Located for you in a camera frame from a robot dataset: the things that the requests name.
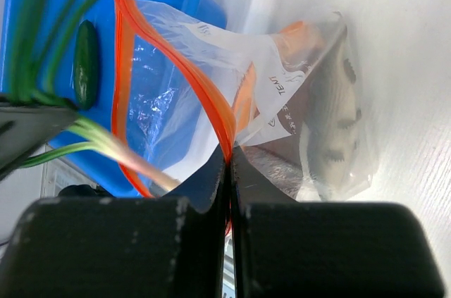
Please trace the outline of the green toy scallion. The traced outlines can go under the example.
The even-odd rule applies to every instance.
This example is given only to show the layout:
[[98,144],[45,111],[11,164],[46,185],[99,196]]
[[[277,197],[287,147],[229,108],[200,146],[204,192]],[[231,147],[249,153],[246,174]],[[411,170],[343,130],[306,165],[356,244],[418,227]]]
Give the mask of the green toy scallion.
[[12,66],[8,71],[11,74],[11,90],[8,95],[15,103],[36,103],[40,106],[69,111],[75,116],[75,121],[68,128],[69,131],[84,137],[85,141],[36,156],[27,154],[19,161],[19,167],[29,168],[73,152],[95,150],[119,162],[122,166],[148,177],[164,190],[174,190],[180,184],[179,180],[153,167],[108,130],[80,115],[69,100],[55,93],[56,75],[70,39],[81,17],[98,0],[84,0],[76,11],[71,10],[76,0],[65,0],[42,50],[37,53],[35,42],[47,1],[23,0],[18,33],[14,36],[16,43],[12,46],[10,54]]

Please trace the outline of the grey toy fish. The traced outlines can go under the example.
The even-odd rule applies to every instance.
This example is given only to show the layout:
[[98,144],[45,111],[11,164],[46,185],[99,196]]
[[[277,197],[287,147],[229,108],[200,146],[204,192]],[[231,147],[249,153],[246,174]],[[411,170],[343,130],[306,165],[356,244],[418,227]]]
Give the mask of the grey toy fish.
[[335,198],[345,183],[359,145],[357,74],[347,48],[331,50],[312,73],[305,124],[309,130],[307,166],[323,201]]

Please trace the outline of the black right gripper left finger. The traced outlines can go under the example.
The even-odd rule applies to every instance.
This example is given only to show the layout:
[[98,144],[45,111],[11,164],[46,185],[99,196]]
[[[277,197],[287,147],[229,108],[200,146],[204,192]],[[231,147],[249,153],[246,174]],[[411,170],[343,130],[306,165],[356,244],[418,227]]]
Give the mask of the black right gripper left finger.
[[3,297],[220,297],[228,206],[221,152],[158,199],[54,197],[20,217]]

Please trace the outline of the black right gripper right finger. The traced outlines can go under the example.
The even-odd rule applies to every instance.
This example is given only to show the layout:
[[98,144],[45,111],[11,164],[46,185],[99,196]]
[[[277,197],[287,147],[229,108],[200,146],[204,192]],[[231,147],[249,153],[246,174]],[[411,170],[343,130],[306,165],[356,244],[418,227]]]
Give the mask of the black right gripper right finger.
[[298,202],[240,148],[230,162],[237,297],[444,297],[423,228],[401,204]]

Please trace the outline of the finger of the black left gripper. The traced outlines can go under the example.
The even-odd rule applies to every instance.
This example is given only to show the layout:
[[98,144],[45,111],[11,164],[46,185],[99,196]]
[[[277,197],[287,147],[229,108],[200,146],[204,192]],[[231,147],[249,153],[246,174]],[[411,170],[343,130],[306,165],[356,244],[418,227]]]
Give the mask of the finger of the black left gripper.
[[22,166],[42,145],[72,125],[67,107],[13,104],[1,94],[1,179]]

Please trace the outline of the green toy cucumber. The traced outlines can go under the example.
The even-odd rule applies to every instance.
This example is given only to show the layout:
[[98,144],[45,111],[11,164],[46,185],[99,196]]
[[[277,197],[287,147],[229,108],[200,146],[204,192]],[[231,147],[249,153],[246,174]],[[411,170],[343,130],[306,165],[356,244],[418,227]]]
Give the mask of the green toy cucumber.
[[78,107],[89,110],[97,99],[100,76],[99,39],[94,24],[84,20],[79,28],[73,58],[73,86]]

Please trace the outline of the clear zip bag orange zipper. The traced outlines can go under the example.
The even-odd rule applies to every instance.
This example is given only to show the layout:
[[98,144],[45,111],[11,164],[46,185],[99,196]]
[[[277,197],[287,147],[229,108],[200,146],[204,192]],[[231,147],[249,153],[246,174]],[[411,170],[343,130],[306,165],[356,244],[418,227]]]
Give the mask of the clear zip bag orange zipper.
[[368,188],[359,71],[342,14],[316,9],[268,35],[204,23],[167,4],[114,0],[111,129],[144,160],[188,179],[234,147],[297,201]]

